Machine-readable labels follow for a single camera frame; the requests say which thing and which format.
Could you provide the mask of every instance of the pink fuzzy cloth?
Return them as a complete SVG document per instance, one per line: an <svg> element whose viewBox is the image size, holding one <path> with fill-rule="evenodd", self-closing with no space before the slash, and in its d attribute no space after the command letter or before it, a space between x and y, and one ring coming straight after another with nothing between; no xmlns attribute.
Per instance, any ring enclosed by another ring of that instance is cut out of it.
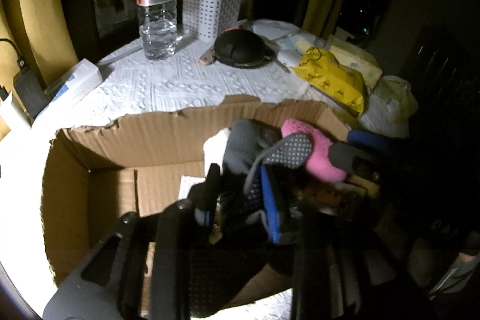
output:
<svg viewBox="0 0 480 320"><path fill-rule="evenodd" d="M347 177L345 171L333 167L328 160L328 148L333 142L318 129L293 118L285 120L280 129L282 137L292 133L305 133L311 137L313 152L305 165L307 171L323 182L343 182Z"/></svg>

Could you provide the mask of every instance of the torn cardboard edge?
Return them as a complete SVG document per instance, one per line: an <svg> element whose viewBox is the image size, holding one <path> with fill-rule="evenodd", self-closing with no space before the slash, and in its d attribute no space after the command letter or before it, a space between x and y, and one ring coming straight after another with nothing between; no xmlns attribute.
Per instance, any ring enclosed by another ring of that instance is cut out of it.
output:
<svg viewBox="0 0 480 320"><path fill-rule="evenodd" d="M219 106L188 108L181 115L151 112L127 115L106 127L60 130L47 157L40 211L55 282L79 264L122 214L153 214L174 202L182 175L204 174L203 143L239 118L275 127L296 118L339 140L349 132L323 102L271 104L250 96L230 96ZM270 294L264 282L249 288L244 300Z"/></svg>

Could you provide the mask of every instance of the white box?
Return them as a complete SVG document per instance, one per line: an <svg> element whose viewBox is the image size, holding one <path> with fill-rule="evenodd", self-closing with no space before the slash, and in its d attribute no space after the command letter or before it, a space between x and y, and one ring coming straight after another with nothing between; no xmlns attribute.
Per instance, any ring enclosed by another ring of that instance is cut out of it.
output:
<svg viewBox="0 0 480 320"><path fill-rule="evenodd" d="M32 128L73 107L102 83L98 67L87 59L74 65L45 90L52 101L35 119Z"/></svg>

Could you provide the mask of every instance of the yellow plastic bag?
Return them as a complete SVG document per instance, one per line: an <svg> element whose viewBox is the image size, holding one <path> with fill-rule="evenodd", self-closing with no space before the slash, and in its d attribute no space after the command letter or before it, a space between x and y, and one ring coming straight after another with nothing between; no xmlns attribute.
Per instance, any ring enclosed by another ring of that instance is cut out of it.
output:
<svg viewBox="0 0 480 320"><path fill-rule="evenodd" d="M363 113L365 100L362 74L341 65L332 53L319 48L309 48L300 65L293 70L298 77L312 86L359 114Z"/></svg>

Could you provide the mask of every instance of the pink object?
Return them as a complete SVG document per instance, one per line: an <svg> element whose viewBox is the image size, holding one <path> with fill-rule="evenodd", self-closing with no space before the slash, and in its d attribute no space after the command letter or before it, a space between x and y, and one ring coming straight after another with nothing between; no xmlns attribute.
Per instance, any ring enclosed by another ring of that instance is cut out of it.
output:
<svg viewBox="0 0 480 320"><path fill-rule="evenodd" d="M323 182L333 183L345 180L347 177L346 172L333 167L330 160L328 160L328 148L333 142L322 132L294 118L285 120L280 130L282 131L282 137L287 137L292 133L305 133L311 137L314 148L305 165L311 175Z"/></svg>

